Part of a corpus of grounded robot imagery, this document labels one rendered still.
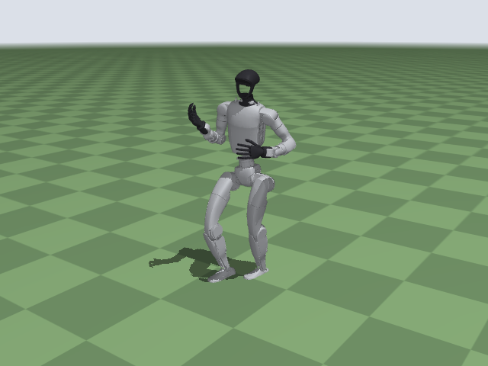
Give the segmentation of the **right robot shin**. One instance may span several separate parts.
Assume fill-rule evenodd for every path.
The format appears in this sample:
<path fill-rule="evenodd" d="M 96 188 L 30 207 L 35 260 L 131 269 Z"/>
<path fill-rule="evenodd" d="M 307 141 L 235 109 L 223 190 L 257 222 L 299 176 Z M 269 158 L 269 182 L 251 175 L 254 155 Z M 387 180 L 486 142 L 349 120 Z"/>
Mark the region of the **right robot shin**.
<path fill-rule="evenodd" d="M 219 236 L 217 239 L 211 239 L 205 234 L 205 229 L 203 235 L 209 250 L 217 260 L 219 266 L 221 268 L 223 267 L 222 269 L 225 271 L 230 271 L 230 265 L 226 257 L 226 242 L 224 236 Z"/>

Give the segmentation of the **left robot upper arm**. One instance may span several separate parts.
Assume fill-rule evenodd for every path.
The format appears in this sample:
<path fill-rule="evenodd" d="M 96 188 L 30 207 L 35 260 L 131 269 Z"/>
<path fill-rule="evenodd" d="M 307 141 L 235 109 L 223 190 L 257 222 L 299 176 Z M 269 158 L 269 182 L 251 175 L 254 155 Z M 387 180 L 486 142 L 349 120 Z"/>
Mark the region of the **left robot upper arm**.
<path fill-rule="evenodd" d="M 270 108 L 262 108 L 259 113 L 262 123 L 270 126 L 275 134 L 282 139 L 282 143 L 286 142 L 289 138 L 293 138 L 280 120 L 277 111 Z"/>

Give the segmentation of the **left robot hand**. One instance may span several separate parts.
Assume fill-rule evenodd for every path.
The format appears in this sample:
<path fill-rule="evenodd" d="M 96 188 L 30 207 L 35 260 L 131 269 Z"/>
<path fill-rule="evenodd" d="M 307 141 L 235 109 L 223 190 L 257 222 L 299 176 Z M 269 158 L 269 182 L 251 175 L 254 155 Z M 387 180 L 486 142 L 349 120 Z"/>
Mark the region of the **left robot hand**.
<path fill-rule="evenodd" d="M 246 142 L 249 142 L 251 143 L 252 145 L 254 146 L 249 146 L 249 145 L 244 145 L 244 144 L 237 144 L 238 146 L 244 146 L 244 147 L 247 147 L 248 149 L 238 149 L 236 148 L 236 150 L 239 150 L 239 151 L 246 151 L 246 152 L 237 152 L 236 154 L 237 155 L 244 155 L 244 156 L 247 156 L 247 157 L 238 157 L 238 159 L 257 159 L 258 157 L 262 157 L 262 158 L 271 158 L 271 157 L 266 157 L 266 154 L 267 154 L 267 149 L 272 149 L 270 146 L 262 146 L 260 147 L 260 145 L 257 145 L 255 142 L 251 141 L 251 140 L 248 140 L 246 139 Z"/>

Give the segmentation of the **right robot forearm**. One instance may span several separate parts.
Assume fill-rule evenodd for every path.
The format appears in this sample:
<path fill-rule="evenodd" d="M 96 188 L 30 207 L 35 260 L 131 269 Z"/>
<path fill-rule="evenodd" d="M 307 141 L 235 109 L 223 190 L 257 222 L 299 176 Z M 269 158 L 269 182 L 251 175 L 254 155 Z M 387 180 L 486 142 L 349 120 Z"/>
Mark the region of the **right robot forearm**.
<path fill-rule="evenodd" d="M 205 140 L 208 140 L 210 143 L 216 143 L 219 140 L 219 134 L 215 131 L 212 131 L 209 124 L 205 124 L 205 129 L 208 131 L 208 134 L 202 134 Z"/>

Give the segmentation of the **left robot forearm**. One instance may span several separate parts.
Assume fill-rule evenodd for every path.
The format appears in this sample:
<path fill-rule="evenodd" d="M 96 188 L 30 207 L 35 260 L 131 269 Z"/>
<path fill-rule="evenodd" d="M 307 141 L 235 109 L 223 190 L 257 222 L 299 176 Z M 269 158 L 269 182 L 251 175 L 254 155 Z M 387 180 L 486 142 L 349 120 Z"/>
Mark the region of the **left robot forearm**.
<path fill-rule="evenodd" d="M 279 143 L 277 146 L 271 146 L 272 149 L 267 149 L 266 157 L 277 158 L 281 155 L 287 155 L 295 147 L 295 140 L 293 138 L 289 138 L 286 142 Z"/>

